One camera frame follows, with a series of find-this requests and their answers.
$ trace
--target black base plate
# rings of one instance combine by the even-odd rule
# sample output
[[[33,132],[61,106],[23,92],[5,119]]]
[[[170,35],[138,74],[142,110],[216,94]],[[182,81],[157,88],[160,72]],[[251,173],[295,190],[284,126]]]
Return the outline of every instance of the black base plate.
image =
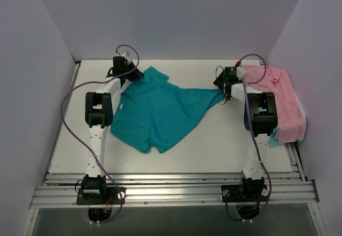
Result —
[[[221,186],[221,195],[222,195],[222,201],[226,202],[226,197],[223,196],[223,191],[227,189],[229,191],[229,196],[227,197],[227,203],[232,202],[265,202],[267,199],[267,196],[262,196],[261,194],[258,195],[258,199],[256,197],[252,197],[251,199],[244,199],[242,193],[239,191],[240,186],[237,185],[222,185]]]
[[[120,191],[123,192],[126,195],[126,188],[124,187],[119,187]],[[125,203],[125,197],[123,198],[123,200],[120,200],[118,198],[118,190],[116,189],[116,187],[108,187],[108,195],[106,197],[103,197],[99,194],[94,194],[94,193],[87,193],[87,194],[82,194],[79,190],[79,193],[77,195],[77,200],[76,200],[76,204],[77,205],[102,205],[102,204],[106,204],[107,200],[110,196],[113,196],[113,200],[111,201],[110,204],[112,205],[120,205],[121,203],[124,204]]]

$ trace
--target white wall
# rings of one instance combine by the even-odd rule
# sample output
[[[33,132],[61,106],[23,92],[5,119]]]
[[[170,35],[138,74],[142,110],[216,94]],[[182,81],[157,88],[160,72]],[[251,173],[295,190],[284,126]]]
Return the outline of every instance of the white wall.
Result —
[[[75,64],[41,0],[0,0],[0,46],[0,232],[19,235]]]
[[[285,68],[308,117],[300,146],[328,235],[342,235],[342,0],[299,0],[268,61]]]
[[[42,0],[76,59],[268,56],[298,0]]]

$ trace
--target clothing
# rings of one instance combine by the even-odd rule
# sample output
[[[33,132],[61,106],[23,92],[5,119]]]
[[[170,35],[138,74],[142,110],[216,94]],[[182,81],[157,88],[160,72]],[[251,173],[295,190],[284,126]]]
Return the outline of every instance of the clothing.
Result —
[[[264,66],[244,65],[247,69],[244,80],[258,81],[263,73]],[[262,92],[273,92],[278,114],[278,130],[274,139],[279,144],[302,141],[305,135],[306,119],[298,117],[298,104],[293,91],[289,75],[284,69],[267,67],[266,75],[261,82],[251,85]]]
[[[278,132],[278,127],[274,128],[274,130],[273,130],[273,132],[272,132],[272,134],[271,134],[271,137],[270,137],[269,140],[268,140],[268,145],[269,145],[271,148],[273,148],[273,147],[275,147],[275,146],[279,146],[279,142],[278,142],[276,139],[274,139],[274,137],[276,136],[277,132]]]
[[[200,122],[224,96],[216,89],[181,89],[153,67],[121,94],[111,133],[137,150],[163,153]]]

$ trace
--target teal t-shirt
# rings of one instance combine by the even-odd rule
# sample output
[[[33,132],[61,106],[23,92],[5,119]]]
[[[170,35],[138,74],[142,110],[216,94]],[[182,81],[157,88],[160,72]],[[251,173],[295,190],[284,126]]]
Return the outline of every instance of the teal t-shirt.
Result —
[[[111,133],[137,150],[160,153],[194,129],[205,112],[224,98],[216,89],[182,89],[153,67],[121,94]]]

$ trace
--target white table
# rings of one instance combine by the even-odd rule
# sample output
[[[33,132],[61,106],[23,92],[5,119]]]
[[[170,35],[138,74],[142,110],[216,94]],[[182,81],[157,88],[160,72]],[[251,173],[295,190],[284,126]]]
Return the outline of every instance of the white table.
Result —
[[[169,82],[181,88],[215,89],[215,69],[218,65],[233,66],[236,60],[142,60],[141,71],[149,66],[169,76]],[[259,64],[250,60],[246,64]],[[84,60],[75,85],[86,81],[103,81],[112,60]],[[114,112],[120,93],[113,96]],[[87,85],[76,90],[70,100],[66,121],[71,129],[88,142],[89,128],[84,120],[86,92],[99,85]],[[151,149],[148,154],[121,142],[108,132],[105,145],[105,168],[109,173],[237,173],[245,164],[250,133],[243,124],[244,105],[231,99],[216,105],[205,114],[199,125],[182,141],[160,154]],[[54,174],[85,173],[88,151],[62,126],[55,146],[49,172]],[[291,172],[290,160],[284,145],[268,148],[265,166],[269,172]]]

